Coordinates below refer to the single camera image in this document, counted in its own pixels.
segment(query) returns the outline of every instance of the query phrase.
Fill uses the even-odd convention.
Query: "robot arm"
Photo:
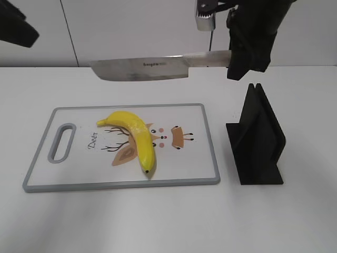
[[[31,47],[38,32],[26,21],[26,16],[7,0],[0,0],[0,40]]]
[[[197,0],[195,18],[202,31],[214,30],[215,13],[231,8],[226,21],[232,51],[228,79],[239,80],[249,70],[265,72],[277,29],[295,1]]]

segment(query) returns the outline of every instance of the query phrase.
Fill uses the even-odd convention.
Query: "knife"
[[[154,81],[189,76],[189,67],[227,67],[231,51],[210,51],[166,57],[92,61],[95,74],[108,81]]]

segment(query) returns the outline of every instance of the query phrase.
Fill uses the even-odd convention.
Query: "banana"
[[[116,111],[104,120],[97,122],[98,127],[115,125],[127,129],[133,136],[138,158],[145,173],[149,173],[155,162],[155,153],[152,146],[151,134],[145,123],[136,114],[126,111]]]

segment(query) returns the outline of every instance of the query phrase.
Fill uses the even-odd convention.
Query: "gray cutting board rim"
[[[177,108],[179,106],[184,106],[182,108],[188,109],[188,106],[196,106],[200,108],[205,135],[207,137],[210,156],[212,160],[212,167],[214,169],[214,176],[212,177],[202,177],[202,178],[178,178],[178,179],[161,179],[161,180],[137,180],[137,181],[119,181],[119,182],[87,182],[87,183],[70,183],[70,184],[29,184],[29,179],[34,170],[36,161],[38,160],[41,149],[43,148],[48,131],[53,123],[54,117],[59,111],[63,110],[86,110],[86,109],[122,109],[122,108]],[[217,167],[217,162],[215,158],[213,143],[211,139],[210,129],[206,117],[206,112],[203,104],[200,103],[189,103],[189,104],[152,104],[152,105],[118,105],[118,106],[84,106],[84,107],[64,107],[55,108],[49,119],[47,127],[41,138],[39,146],[33,157],[33,161],[27,175],[23,182],[23,188],[26,192],[51,192],[51,191],[73,191],[73,190],[102,190],[102,189],[118,189],[118,188],[140,188],[140,187],[170,187],[170,186],[191,186],[191,185],[205,185],[205,184],[217,184],[220,181],[219,169]]]

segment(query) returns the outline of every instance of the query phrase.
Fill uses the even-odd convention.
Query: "banana stem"
[[[97,126],[98,127],[103,127],[105,125],[106,125],[106,119],[97,121]]]

